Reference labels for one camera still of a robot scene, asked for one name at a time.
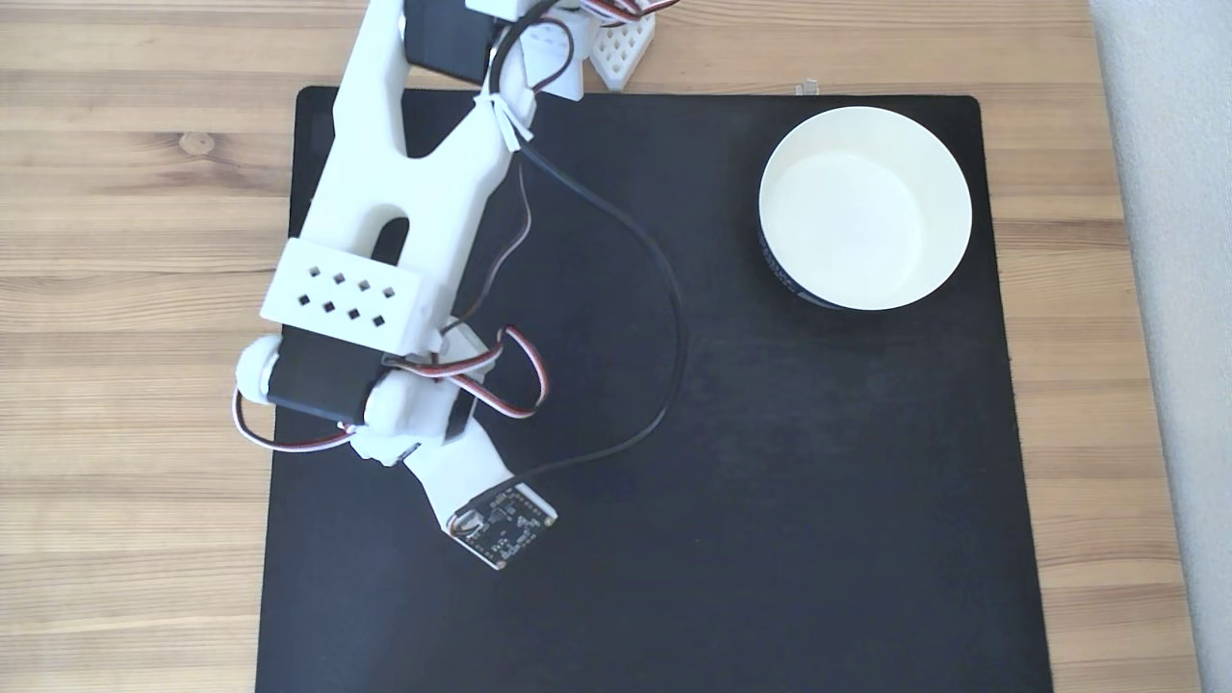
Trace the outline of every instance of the cable tie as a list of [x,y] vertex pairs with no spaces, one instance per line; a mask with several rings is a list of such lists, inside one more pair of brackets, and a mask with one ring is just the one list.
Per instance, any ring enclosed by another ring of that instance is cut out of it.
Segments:
[[496,113],[496,128],[500,129],[500,137],[505,141],[505,147],[509,147],[510,152],[517,152],[522,148],[522,139],[530,142],[535,133],[531,128],[526,127],[526,123],[517,117],[513,107],[500,94],[492,94],[484,88],[478,96],[474,97],[476,105],[482,105],[484,102],[492,104],[493,111]]

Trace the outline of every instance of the wooden table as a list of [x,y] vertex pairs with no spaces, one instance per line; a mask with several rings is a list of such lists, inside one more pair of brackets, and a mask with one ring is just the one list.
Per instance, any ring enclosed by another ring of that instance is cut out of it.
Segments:
[[[0,1],[0,689],[251,688],[270,462],[230,374],[294,95],[363,5]],[[979,97],[1057,691],[1198,689],[1087,1],[660,22],[632,90]]]

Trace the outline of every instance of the black circuit board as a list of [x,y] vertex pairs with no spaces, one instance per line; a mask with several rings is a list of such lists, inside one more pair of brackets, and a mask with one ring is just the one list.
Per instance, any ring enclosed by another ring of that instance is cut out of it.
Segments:
[[492,562],[498,570],[552,525],[548,515],[516,487],[503,491],[478,508],[483,515],[477,529],[458,540]]

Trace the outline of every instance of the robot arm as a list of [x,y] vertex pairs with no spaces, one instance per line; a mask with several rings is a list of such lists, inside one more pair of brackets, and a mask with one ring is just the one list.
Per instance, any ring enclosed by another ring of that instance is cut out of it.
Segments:
[[[423,483],[441,529],[500,570],[554,523],[556,511],[516,485],[456,515],[513,475],[473,419],[474,401],[460,398],[456,381],[391,369],[388,359],[453,364],[490,353],[469,327],[442,327],[452,321],[483,208],[517,146],[511,129],[533,118],[527,74],[561,64],[564,54],[556,53],[565,46],[559,36],[524,35],[504,63],[499,97],[484,89],[431,154],[410,159],[402,118],[410,69],[404,1],[371,0],[363,16],[334,104],[333,148],[301,234],[287,242],[261,306],[262,318],[288,329],[245,349],[237,388],[249,401],[338,422],[345,433],[333,440],[350,444],[361,457],[386,466],[404,462]],[[495,16],[526,11],[525,0],[513,1],[516,7],[506,0],[471,0],[467,6],[499,5],[500,11],[483,10]],[[595,16],[551,12],[557,15],[549,23],[569,32],[568,55],[580,44],[585,58],[598,36]],[[646,18],[653,31],[653,17]],[[646,43],[650,33],[644,32]],[[531,47],[533,60],[524,60],[524,46]],[[642,52],[644,44],[634,64]],[[578,100],[580,59],[574,58],[557,76],[572,75],[558,90]],[[625,67],[631,72],[633,65]],[[409,231],[397,261],[373,259],[382,228],[402,217]],[[467,376],[482,382],[490,367],[487,363]],[[240,430],[250,435],[239,398],[235,407]]]

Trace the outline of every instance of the desk mat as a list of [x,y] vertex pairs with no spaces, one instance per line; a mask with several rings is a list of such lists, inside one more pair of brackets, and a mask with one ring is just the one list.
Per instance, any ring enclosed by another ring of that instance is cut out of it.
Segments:
[[[336,91],[297,104],[291,232]],[[636,449],[542,477],[561,522],[493,571],[436,528],[404,469],[275,455],[257,691],[1051,691],[993,247],[979,106],[961,96],[541,99],[536,144],[634,213],[679,273],[691,360]],[[471,107],[408,92],[409,149]],[[966,258],[931,296],[860,313],[779,284],[758,245],[775,144],[838,106],[907,115],[971,186]],[[467,302],[516,232],[510,176]],[[614,222],[526,169],[530,239],[473,321],[538,345],[542,413],[479,414],[513,470],[605,446],[653,414],[671,359],[662,285]],[[533,392],[505,359],[490,383]],[[330,425],[278,412],[280,439]]]

